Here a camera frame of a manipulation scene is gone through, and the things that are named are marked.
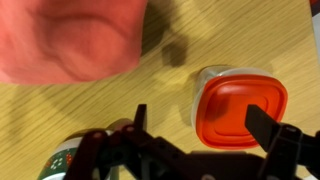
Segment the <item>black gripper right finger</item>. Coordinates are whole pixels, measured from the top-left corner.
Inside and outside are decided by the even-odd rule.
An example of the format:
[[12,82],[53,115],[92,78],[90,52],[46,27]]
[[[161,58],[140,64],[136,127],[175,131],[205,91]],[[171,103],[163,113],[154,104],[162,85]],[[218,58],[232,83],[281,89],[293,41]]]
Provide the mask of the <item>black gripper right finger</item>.
[[245,127],[261,148],[267,152],[280,128],[280,124],[273,120],[259,106],[248,105]]

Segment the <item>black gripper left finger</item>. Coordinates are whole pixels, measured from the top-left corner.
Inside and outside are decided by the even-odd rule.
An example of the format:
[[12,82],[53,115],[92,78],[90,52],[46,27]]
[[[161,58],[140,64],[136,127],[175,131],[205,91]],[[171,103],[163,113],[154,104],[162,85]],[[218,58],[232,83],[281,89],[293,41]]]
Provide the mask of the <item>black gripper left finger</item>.
[[139,104],[134,118],[134,126],[139,130],[147,129],[147,105]]

